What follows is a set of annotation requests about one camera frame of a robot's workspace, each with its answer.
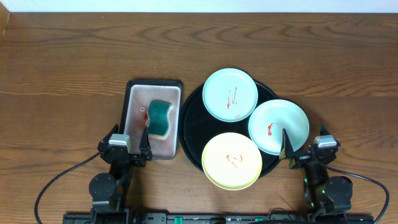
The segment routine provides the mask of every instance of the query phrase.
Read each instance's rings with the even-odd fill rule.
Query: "wooden table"
[[[398,16],[394,14],[18,14],[0,44],[0,223],[33,223],[42,187],[96,153],[119,123],[134,78],[179,79],[183,99],[236,67],[295,101],[342,143],[331,166],[381,181],[398,213]],[[100,158],[43,196],[44,223],[91,208]],[[268,213],[303,204],[300,170],[282,161],[248,189],[213,185],[181,147],[136,169],[129,204],[170,213]],[[351,178],[352,213],[377,216],[384,192]]]

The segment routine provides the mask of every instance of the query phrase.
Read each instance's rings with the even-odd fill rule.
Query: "yellow plate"
[[[255,143],[246,136],[224,133],[207,143],[201,164],[206,176],[218,187],[241,190],[260,176],[262,158]]]

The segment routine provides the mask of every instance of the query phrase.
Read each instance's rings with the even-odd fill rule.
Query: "white wall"
[[[10,12],[398,12],[398,0],[0,0]]]

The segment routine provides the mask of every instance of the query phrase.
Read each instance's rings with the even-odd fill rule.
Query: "round black plate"
[[[278,96],[264,84],[254,81],[259,92],[257,106],[261,103],[278,99]],[[249,118],[242,121],[228,123],[214,118],[203,104],[202,100],[203,85],[199,86],[188,97],[180,112],[180,121],[178,122],[178,136],[180,138],[182,149],[188,159],[195,167],[203,172],[201,166],[201,154],[208,141],[213,137],[227,132],[234,132],[249,136],[248,123]],[[261,151],[262,169],[260,177],[268,174],[278,163],[279,157],[267,154]]]

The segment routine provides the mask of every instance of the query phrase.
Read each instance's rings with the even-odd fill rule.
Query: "green sponge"
[[[157,100],[152,100],[148,107],[148,134],[154,134],[164,137],[169,129],[169,122],[167,121],[167,114],[171,107],[170,103],[165,103]]]

